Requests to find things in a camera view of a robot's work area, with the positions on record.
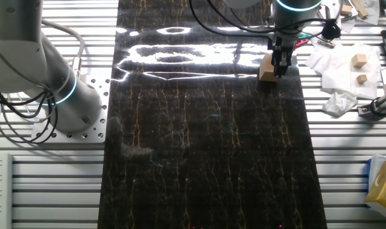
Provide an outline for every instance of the black marble surface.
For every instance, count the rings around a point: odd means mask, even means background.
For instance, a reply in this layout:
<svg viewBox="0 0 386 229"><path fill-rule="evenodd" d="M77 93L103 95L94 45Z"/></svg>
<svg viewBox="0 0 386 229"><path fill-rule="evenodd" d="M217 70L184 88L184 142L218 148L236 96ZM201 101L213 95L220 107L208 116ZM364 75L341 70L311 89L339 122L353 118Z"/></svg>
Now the black marble surface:
<svg viewBox="0 0 386 229"><path fill-rule="evenodd" d="M100 229L327 228L297 68L260 83L266 41L185 0L122 0L118 27Z"/></svg>

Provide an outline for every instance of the wooden cube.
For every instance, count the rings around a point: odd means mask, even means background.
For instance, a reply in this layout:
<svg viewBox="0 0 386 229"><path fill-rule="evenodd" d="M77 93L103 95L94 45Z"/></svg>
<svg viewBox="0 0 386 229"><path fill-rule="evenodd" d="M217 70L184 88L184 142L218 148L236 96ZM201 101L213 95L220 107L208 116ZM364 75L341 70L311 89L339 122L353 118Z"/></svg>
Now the wooden cube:
<svg viewBox="0 0 386 229"><path fill-rule="evenodd" d="M358 16L360 18L364 19L369 15L368 11L366 10L364 5L362 5L362 3L359 0L351 0L351 2L355 6L355 8L357 9Z"/></svg>
<svg viewBox="0 0 386 229"><path fill-rule="evenodd" d="M357 54L352 57L351 61L353 67L363 67L368 62L365 54Z"/></svg>
<svg viewBox="0 0 386 229"><path fill-rule="evenodd" d="M359 76L357 77L358 83L365 83L365 81L367 81L367 80L368 80L368 78L366 77L365 74L359 75Z"/></svg>
<svg viewBox="0 0 386 229"><path fill-rule="evenodd" d="M275 67L272 65L272 56L265 55L259 67L259 80L269 82L280 82L282 78L277 78L274 75Z"/></svg>
<svg viewBox="0 0 386 229"><path fill-rule="evenodd" d="M343 8L341 9L341 15L343 16L350 16L352 14L352 6L343 5Z"/></svg>

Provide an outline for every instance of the gray robot arm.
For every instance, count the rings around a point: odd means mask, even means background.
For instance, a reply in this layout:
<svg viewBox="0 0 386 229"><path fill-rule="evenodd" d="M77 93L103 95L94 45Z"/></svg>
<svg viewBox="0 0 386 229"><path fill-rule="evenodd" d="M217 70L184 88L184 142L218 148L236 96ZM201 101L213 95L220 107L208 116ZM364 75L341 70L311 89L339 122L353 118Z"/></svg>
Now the gray robot arm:
<svg viewBox="0 0 386 229"><path fill-rule="evenodd" d="M231 8L246 8L259 0L224 0ZM275 28L284 28L288 25L315 18L320 9L321 0L273 0L271 20ZM296 24L295 26L274 32L272 64L275 66L275 75L285 75L291 65L291 57L298 42L301 31L311 22Z"/></svg>
<svg viewBox="0 0 386 229"><path fill-rule="evenodd" d="M78 132L98 118L101 99L41 32L42 9L40 0L0 0L0 91L33 98L44 85L59 108L57 130Z"/></svg>

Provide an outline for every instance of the white tissue paper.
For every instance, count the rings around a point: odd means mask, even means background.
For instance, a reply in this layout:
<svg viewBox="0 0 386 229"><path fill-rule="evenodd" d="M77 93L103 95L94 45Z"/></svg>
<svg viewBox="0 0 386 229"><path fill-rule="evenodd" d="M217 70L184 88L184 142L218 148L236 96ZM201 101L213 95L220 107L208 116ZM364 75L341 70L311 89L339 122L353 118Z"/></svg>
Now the white tissue paper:
<svg viewBox="0 0 386 229"><path fill-rule="evenodd" d="M358 100L354 95L347 92L335 91L327 103L322 106L322 110L329 115L339 117L344 115L356 104L358 104Z"/></svg>
<svg viewBox="0 0 386 229"><path fill-rule="evenodd" d="M360 17L357 17L358 20L362 20L369 24L378 25L379 14L380 14L379 0L359 0L359 1L366 8L369 15L365 19L361 19Z"/></svg>
<svg viewBox="0 0 386 229"><path fill-rule="evenodd" d="M333 42L336 46L329 49L313 40L312 43L315 45L315 51L305 64L321 74L323 89L343 90L365 99L376 98L376 82L381 80L378 47L364 44L346 47ZM367 56L368 63L362 68L352 66L351 59L358 53ZM365 74L368 79L363 84L357 81L360 74Z"/></svg>
<svg viewBox="0 0 386 229"><path fill-rule="evenodd" d="M347 20L345 22L342 22L341 24L342 31L345 31L347 33L351 33L351 30L354 28L354 26L355 26L355 19Z"/></svg>

